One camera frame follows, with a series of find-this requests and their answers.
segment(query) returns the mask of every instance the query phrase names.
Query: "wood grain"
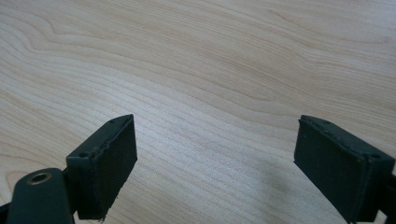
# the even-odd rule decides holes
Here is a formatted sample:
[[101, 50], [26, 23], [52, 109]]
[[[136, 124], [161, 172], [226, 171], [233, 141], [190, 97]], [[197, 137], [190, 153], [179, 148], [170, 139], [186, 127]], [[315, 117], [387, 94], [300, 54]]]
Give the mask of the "wood grain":
[[105, 223], [344, 223], [293, 164], [302, 114], [396, 157], [394, 1], [2, 0], [0, 55], [0, 203], [130, 113]]

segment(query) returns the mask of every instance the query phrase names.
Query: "wooden table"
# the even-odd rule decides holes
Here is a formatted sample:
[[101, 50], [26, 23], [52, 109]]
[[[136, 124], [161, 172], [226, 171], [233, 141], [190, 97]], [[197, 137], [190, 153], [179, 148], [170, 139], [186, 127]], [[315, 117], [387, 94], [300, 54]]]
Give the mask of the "wooden table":
[[394, 1], [3, 0], [0, 50], [0, 203], [130, 113], [105, 223], [345, 223], [293, 163], [302, 114], [396, 157]]

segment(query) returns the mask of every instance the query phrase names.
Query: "screw hole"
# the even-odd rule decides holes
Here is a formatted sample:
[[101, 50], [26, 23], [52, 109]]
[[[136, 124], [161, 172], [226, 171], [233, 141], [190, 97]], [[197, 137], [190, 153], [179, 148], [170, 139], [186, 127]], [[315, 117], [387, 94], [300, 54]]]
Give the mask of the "screw hole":
[[51, 173], [41, 173], [32, 176], [30, 179], [28, 179], [27, 183], [30, 185], [37, 185], [46, 182], [51, 178]]
[[81, 152], [81, 153], [79, 153], [78, 155], [79, 155], [81, 158], [84, 158], [84, 157], [88, 157], [88, 156], [89, 156], [88, 152]]

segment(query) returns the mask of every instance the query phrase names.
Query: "wooden surface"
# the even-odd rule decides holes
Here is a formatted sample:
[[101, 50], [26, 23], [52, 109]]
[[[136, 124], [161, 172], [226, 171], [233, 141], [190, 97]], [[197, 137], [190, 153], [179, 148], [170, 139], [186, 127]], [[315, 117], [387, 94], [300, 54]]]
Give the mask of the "wooden surface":
[[0, 203], [130, 113], [105, 223], [345, 223], [293, 164], [302, 114], [396, 157], [394, 1], [2, 0], [0, 56]]

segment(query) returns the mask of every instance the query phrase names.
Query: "light wood tabletop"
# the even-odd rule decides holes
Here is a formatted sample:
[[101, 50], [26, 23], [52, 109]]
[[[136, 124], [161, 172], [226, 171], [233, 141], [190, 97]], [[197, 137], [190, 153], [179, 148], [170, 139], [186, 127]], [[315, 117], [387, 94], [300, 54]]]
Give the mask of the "light wood tabletop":
[[396, 157], [391, 0], [2, 0], [0, 56], [0, 203], [126, 114], [105, 223], [345, 223], [293, 163], [302, 114]]

